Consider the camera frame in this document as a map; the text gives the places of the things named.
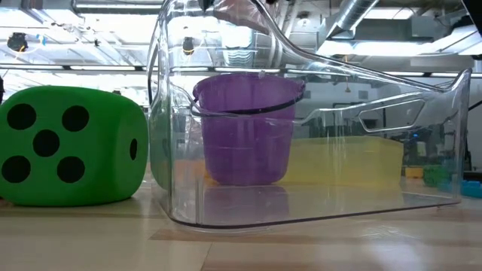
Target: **ductwork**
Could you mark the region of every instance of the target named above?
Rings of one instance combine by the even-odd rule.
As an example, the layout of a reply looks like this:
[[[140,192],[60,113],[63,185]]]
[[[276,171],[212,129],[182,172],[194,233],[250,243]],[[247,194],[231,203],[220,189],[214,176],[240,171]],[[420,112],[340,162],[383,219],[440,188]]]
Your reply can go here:
[[[335,15],[325,18],[319,33],[322,43],[327,38],[347,32],[347,38],[352,38],[356,26],[368,14],[379,0],[343,0],[340,11]]]

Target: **ceiling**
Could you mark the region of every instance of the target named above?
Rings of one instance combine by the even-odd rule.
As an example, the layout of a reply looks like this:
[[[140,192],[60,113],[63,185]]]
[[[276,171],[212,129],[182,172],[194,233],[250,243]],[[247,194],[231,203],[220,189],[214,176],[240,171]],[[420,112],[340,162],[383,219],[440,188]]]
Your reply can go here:
[[[42,1],[34,0],[2,0],[0,63],[146,66],[161,1],[77,0],[73,3],[74,6],[70,1],[63,0],[49,0],[43,4]],[[310,52],[323,53],[319,50],[320,27],[323,19],[337,16],[340,3],[341,0],[282,0],[274,17],[279,20],[282,11],[285,11],[284,23],[294,17],[291,30],[288,31],[290,40]],[[402,21],[421,14],[440,27],[444,22],[450,22],[451,14],[460,12],[461,9],[463,6],[459,0],[380,0],[367,13],[364,21]],[[28,48],[23,53],[15,52],[7,46],[7,41],[14,32],[26,33]],[[345,61],[381,71],[455,72],[472,67],[474,63],[471,55],[482,54],[482,40],[476,29],[474,26],[466,26],[451,34],[425,44],[425,56],[361,55],[352,51],[332,57],[341,57]],[[335,47],[339,48],[340,43],[334,42]],[[11,91],[38,84],[71,84],[121,90],[140,104],[147,101],[145,76],[140,73],[133,75],[111,70],[103,75],[98,72],[79,75],[75,70],[39,73],[1,68],[0,76],[7,72],[8,79],[5,83]]]

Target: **green object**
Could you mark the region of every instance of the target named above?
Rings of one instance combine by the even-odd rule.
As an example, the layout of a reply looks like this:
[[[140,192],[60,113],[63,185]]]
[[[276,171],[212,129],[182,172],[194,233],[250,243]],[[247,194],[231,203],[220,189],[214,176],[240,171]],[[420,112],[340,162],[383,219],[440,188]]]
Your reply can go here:
[[[0,106],[0,196],[24,206],[85,206],[131,197],[142,183],[148,128],[128,98],[33,87]]]
[[[442,182],[449,181],[449,173],[443,166],[424,166],[423,182],[428,187],[437,187]]]

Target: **clear plastic bin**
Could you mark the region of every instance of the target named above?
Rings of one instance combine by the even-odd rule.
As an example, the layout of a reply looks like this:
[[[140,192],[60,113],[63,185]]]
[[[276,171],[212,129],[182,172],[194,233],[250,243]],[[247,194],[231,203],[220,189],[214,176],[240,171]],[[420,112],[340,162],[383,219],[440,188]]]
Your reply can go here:
[[[433,87],[296,48],[276,6],[197,3],[163,2],[149,53],[171,219],[241,229],[460,201],[470,70]],[[417,168],[437,174],[405,177]]]

